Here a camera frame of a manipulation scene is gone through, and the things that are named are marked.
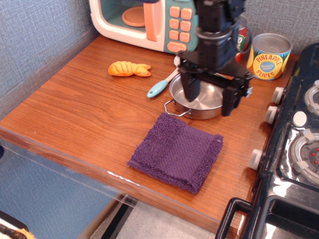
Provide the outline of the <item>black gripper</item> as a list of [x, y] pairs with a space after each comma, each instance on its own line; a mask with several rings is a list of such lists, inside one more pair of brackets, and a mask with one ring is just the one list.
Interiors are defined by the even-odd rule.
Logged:
[[197, 48], [180, 51], [179, 72], [184, 95], [193, 102], [200, 94], [202, 81], [221, 87], [223, 91], [222, 115], [230, 116], [242, 97], [251, 94], [252, 74], [235, 59], [239, 25], [198, 25]]

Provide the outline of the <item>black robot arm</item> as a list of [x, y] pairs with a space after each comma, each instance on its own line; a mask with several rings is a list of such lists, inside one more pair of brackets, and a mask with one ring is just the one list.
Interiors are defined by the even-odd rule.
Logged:
[[253, 75], [240, 65], [235, 56], [239, 52], [239, 16], [245, 10], [243, 0], [196, 0], [198, 25], [194, 51], [179, 51], [179, 73], [184, 94], [189, 102], [200, 93], [205, 81], [223, 89], [222, 115], [229, 116], [242, 97], [251, 94], [249, 85]]

